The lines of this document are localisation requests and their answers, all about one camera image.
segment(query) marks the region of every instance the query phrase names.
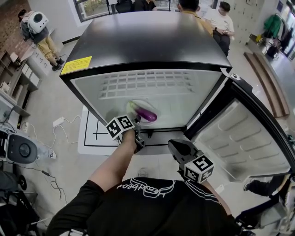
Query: black fridge top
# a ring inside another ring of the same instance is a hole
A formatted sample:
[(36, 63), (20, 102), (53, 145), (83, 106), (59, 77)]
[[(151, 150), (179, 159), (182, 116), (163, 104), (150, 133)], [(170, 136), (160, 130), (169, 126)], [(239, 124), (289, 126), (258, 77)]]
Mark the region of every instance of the black fridge top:
[(89, 67), (71, 77), (144, 69), (231, 68), (196, 17), (179, 12), (131, 12), (95, 19), (67, 62), (90, 56)]

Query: hand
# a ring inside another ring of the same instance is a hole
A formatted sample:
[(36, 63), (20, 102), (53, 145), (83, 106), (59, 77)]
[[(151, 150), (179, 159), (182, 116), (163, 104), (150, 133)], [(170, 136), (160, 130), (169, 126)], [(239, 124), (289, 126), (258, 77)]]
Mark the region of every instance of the hand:
[(134, 129), (128, 130), (123, 134), (122, 144), (129, 145), (132, 149), (136, 149)]
[(225, 31), (224, 30), (222, 30), (222, 29), (216, 29), (216, 31), (218, 32), (218, 33), (220, 33), (221, 35), (224, 35), (225, 34)]

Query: brick wall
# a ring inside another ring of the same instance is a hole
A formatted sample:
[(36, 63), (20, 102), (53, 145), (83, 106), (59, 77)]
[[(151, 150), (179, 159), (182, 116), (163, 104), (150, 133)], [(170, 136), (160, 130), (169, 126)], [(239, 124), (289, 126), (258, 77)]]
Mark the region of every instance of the brick wall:
[(30, 11), (27, 0), (8, 0), (0, 6), (0, 57), (7, 51), (9, 54), (15, 52), (21, 58), (29, 48), (18, 22), (22, 9)]

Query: door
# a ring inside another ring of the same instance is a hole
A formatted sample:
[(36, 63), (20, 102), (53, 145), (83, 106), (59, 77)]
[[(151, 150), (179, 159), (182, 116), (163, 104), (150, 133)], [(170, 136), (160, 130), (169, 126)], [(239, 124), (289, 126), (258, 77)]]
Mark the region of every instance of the door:
[(232, 181), (295, 168), (295, 152), (284, 131), (254, 96), (252, 87), (235, 74), (184, 135)]

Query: white shirt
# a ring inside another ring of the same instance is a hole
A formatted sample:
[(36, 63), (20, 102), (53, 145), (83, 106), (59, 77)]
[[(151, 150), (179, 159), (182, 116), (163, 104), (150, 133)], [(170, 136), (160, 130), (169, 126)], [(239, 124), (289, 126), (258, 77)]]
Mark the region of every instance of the white shirt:
[(221, 30), (234, 32), (234, 24), (227, 14), (223, 16), (219, 13), (218, 9), (209, 9), (204, 16), (204, 19), (209, 20), (210, 23)]

